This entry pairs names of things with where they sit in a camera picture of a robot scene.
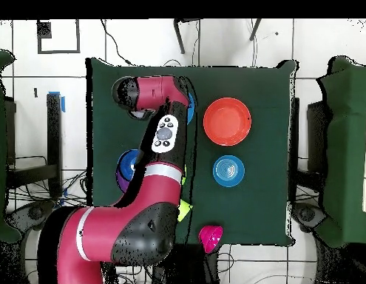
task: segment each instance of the chair wheel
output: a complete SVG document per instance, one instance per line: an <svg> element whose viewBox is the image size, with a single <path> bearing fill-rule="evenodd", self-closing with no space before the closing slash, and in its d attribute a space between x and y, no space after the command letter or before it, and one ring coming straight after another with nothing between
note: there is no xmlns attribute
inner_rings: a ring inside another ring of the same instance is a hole
<svg viewBox="0 0 366 284"><path fill-rule="evenodd" d="M309 229L307 226L303 226L302 224L299 225L299 229L304 233L311 233L311 229Z"/></svg>

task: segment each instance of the table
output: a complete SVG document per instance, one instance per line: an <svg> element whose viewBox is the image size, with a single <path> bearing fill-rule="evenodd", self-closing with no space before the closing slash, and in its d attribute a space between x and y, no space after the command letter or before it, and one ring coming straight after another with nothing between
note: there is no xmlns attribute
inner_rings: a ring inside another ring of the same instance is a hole
<svg viewBox="0 0 366 284"><path fill-rule="evenodd" d="M188 243L198 243L199 230L207 224L224 228L221 244L287 246L286 206L288 193L288 127L295 61L279 67L112 67L92 58L93 192L94 206L114 203L121 191L115 180L118 158L137 149L147 122L131 119L112 100L112 85L123 76L184 75L197 93L198 129L196 176L193 181L192 225ZM203 130L206 108L218 98L241 100L250 110L251 131L236 146L212 143ZM187 178L181 198L189 201L192 176L195 118L188 125ZM219 186L212 167L221 155L235 155L245 165L243 181L233 188ZM184 243L189 216L177 225L176 241Z"/></svg>

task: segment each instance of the red robot arm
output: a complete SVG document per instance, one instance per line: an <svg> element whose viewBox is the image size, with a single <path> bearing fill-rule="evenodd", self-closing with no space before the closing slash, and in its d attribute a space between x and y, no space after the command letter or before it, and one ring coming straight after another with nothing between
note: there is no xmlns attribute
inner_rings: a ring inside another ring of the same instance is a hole
<svg viewBox="0 0 366 284"><path fill-rule="evenodd" d="M67 218L57 252L58 284L103 284L100 262L154 265L172 249L185 163L186 85L174 76L126 77L114 84L113 97L128 111L155 113L123 197Z"/></svg>

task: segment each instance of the chair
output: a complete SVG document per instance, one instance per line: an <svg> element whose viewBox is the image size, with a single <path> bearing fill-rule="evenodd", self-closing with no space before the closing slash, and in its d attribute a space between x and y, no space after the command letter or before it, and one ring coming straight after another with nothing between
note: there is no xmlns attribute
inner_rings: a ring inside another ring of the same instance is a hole
<svg viewBox="0 0 366 284"><path fill-rule="evenodd" d="M176 32L177 41L179 42L180 51L183 55L186 51L184 49L183 39L181 38L180 29L179 29L179 23L187 23L190 21L198 21L201 20L201 18L174 18L174 31ZM255 26L252 29L250 41L253 41L255 38L255 34L257 32L257 28L259 27L260 21L262 21L261 18L257 18L257 21L255 22Z"/></svg>

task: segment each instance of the red plate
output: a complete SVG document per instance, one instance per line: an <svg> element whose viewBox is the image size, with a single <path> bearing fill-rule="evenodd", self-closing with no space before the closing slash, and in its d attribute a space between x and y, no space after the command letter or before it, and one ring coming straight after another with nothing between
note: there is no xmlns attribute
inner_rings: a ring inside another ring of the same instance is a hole
<svg viewBox="0 0 366 284"><path fill-rule="evenodd" d="M205 133L214 143L233 146L245 139L251 128L251 115L242 101L221 98L203 116Z"/></svg>

